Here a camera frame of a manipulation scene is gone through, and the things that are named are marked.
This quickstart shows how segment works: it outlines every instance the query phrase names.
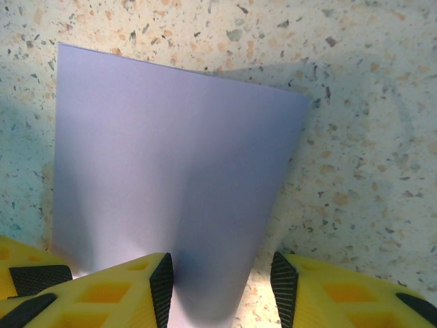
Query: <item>black rubber pad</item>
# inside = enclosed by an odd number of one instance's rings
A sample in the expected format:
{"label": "black rubber pad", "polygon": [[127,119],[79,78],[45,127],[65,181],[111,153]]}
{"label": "black rubber pad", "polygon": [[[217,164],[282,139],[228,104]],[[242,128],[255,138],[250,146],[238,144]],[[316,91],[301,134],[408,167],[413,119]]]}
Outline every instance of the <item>black rubber pad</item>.
{"label": "black rubber pad", "polygon": [[22,302],[0,319],[0,328],[23,328],[56,300],[55,294],[43,294]]}
{"label": "black rubber pad", "polygon": [[173,263],[170,253],[167,253],[150,276],[150,290],[152,291],[156,326],[158,328],[167,327],[169,322],[173,281]]}
{"label": "black rubber pad", "polygon": [[292,328],[296,310],[298,271],[279,252],[273,256],[270,284],[278,306],[281,326]]}
{"label": "black rubber pad", "polygon": [[418,315],[428,320],[431,325],[437,327],[437,307],[425,299],[399,292],[396,296],[408,307],[417,312]]}
{"label": "black rubber pad", "polygon": [[9,268],[9,272],[19,297],[36,295],[48,287],[73,279],[66,265],[14,267]]}

